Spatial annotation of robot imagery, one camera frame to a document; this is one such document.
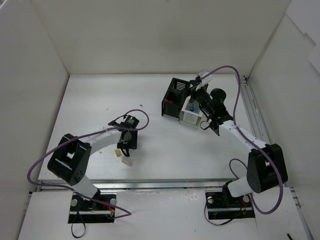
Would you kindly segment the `small tan eraser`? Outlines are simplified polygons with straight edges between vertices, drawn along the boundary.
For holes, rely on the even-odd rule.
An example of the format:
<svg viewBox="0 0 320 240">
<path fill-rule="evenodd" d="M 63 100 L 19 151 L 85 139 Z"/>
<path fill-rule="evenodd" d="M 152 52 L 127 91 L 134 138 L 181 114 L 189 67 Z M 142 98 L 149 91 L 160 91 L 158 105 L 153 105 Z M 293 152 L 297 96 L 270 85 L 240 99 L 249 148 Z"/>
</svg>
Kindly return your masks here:
<svg viewBox="0 0 320 240">
<path fill-rule="evenodd" d="M 119 158 L 122 156 L 122 152 L 119 149 L 115 150 L 115 155 Z"/>
</svg>

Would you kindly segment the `white eraser block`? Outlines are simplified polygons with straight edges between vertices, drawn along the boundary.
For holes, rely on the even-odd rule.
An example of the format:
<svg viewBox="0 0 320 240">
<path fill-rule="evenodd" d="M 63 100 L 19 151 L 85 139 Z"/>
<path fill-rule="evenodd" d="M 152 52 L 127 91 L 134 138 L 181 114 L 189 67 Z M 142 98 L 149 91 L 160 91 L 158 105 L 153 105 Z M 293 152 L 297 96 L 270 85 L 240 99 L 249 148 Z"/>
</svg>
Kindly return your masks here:
<svg viewBox="0 0 320 240">
<path fill-rule="evenodd" d="M 121 162 L 129 167 L 132 167 L 133 165 L 133 160 L 129 157 L 122 158 Z"/>
</svg>

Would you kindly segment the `clear bottle blue cap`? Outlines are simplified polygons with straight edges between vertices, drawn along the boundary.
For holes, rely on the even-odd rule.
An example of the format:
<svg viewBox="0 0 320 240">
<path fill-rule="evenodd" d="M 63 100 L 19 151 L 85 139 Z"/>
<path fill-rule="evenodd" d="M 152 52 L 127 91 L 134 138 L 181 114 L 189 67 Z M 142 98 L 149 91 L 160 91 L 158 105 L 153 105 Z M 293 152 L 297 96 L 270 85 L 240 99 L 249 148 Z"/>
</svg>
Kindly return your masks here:
<svg viewBox="0 0 320 240">
<path fill-rule="evenodd" d="M 196 109 L 196 105 L 194 103 L 191 103 L 190 106 L 189 106 L 189 111 L 190 112 L 194 112 Z"/>
</svg>

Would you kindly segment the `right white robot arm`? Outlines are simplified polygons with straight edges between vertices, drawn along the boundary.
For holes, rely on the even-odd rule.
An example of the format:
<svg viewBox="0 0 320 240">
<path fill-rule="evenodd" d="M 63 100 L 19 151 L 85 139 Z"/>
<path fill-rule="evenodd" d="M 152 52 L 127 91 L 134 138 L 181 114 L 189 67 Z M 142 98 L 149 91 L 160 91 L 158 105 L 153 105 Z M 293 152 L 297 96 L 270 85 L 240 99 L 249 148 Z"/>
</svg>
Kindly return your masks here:
<svg viewBox="0 0 320 240">
<path fill-rule="evenodd" d="M 248 155 L 246 176 L 226 184 L 221 193 L 222 202 L 233 206 L 240 196 L 259 194 L 274 187 L 279 187 L 282 196 L 283 184 L 288 180 L 282 148 L 255 138 L 240 127 L 224 105 L 227 97 L 224 90 L 215 88 L 208 93 L 206 88 L 207 85 L 196 78 L 190 82 L 188 95 L 199 104 L 208 128 Z"/>
</svg>

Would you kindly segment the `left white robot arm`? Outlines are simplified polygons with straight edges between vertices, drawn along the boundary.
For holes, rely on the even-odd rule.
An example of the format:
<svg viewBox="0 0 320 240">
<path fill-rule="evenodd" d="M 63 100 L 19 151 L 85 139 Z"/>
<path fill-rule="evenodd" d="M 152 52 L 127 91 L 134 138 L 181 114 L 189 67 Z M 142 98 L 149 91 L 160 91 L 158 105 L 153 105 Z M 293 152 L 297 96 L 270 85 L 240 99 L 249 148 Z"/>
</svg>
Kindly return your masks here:
<svg viewBox="0 0 320 240">
<path fill-rule="evenodd" d="M 119 156 L 130 165 L 132 162 L 129 160 L 129 150 L 135 150 L 138 146 L 138 132 L 133 129 L 139 122 L 132 115 L 128 115 L 120 123 L 111 121 L 109 125 L 116 129 L 88 136 L 83 140 L 75 140 L 55 150 L 47 163 L 47 169 L 83 195 L 81 202 L 87 209 L 96 209 L 100 204 L 101 192 L 86 176 L 90 156 L 109 145 L 116 144 Z"/>
</svg>

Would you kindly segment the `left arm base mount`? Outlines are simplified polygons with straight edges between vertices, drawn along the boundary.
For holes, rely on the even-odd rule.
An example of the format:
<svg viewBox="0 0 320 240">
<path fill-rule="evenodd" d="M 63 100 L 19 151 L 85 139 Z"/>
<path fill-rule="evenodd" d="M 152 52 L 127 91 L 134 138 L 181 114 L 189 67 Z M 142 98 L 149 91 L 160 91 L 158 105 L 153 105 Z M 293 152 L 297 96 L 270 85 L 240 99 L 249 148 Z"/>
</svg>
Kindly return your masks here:
<svg viewBox="0 0 320 240">
<path fill-rule="evenodd" d="M 114 207 L 105 206 L 92 200 L 86 200 L 76 194 L 72 195 L 69 207 L 69 224 L 114 223 Z"/>
</svg>

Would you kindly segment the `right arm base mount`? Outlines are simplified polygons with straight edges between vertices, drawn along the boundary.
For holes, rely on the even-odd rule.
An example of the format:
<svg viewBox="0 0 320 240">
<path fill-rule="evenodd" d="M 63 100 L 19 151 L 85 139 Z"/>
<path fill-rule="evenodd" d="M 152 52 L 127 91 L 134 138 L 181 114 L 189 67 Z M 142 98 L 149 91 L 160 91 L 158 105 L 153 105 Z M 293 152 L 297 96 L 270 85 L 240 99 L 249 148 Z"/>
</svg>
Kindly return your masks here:
<svg viewBox="0 0 320 240">
<path fill-rule="evenodd" d="M 234 220 L 254 219 L 256 217 L 248 195 L 227 202 L 222 192 L 207 191 L 205 200 L 205 219 L 215 226 L 223 226 Z"/>
</svg>

